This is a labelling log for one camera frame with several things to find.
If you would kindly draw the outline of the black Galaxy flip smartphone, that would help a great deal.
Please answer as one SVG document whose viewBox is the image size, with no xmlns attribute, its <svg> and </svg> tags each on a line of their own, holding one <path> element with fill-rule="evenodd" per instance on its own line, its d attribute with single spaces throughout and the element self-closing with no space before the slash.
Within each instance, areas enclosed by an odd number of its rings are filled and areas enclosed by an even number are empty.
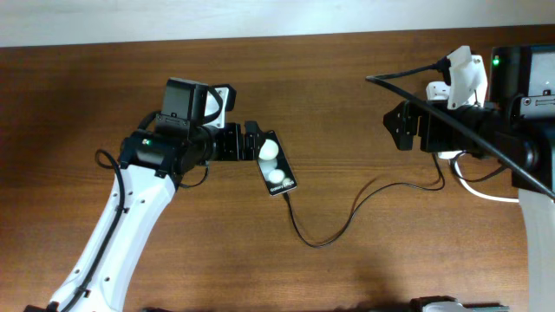
<svg viewBox="0 0 555 312">
<path fill-rule="evenodd" d="M 274 131 L 264 134 L 257 162 L 271 196 L 287 193 L 297 187 L 297 179 Z"/>
</svg>

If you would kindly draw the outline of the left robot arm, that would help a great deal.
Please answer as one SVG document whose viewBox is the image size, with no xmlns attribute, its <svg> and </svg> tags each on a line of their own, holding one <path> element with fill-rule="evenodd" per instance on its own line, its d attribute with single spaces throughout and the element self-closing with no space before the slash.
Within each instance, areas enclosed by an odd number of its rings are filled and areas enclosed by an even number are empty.
<svg viewBox="0 0 555 312">
<path fill-rule="evenodd" d="M 213 161 L 255 160 L 264 135 L 258 124 L 228 123 L 237 92 L 229 84 L 171 78 L 162 108 L 149 113 L 121 142 L 110 198 L 88 243 L 47 311 L 121 311 L 148 237 L 182 179 Z"/>
</svg>

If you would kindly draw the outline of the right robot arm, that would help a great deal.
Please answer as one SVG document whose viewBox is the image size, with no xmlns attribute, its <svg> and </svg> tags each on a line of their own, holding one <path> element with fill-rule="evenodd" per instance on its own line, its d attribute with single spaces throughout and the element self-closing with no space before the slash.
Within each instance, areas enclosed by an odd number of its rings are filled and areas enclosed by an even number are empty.
<svg viewBox="0 0 555 312">
<path fill-rule="evenodd" d="M 392 84 L 398 74 L 368 81 L 402 97 L 383 124 L 395 145 L 457 160 L 489 156 L 512 172 L 525 220 L 529 309 L 554 309 L 554 47 L 498 47 L 491 68 L 461 46 L 428 65 L 443 75 L 428 84 L 426 99 Z"/>
</svg>

